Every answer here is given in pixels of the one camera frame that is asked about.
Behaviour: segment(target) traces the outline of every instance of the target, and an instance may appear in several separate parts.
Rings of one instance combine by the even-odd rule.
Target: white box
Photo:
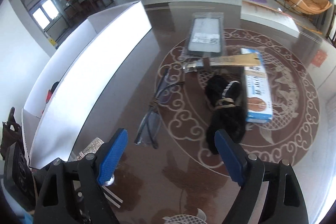
[[[258,51],[242,48],[242,54],[256,52],[261,61],[260,66],[244,67],[246,95],[247,95],[247,122],[270,122],[273,116],[272,98],[263,59]]]

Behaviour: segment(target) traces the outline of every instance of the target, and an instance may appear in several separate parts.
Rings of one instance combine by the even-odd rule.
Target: barcode label
[[[219,34],[195,33],[192,42],[206,43],[206,44],[219,44]]]

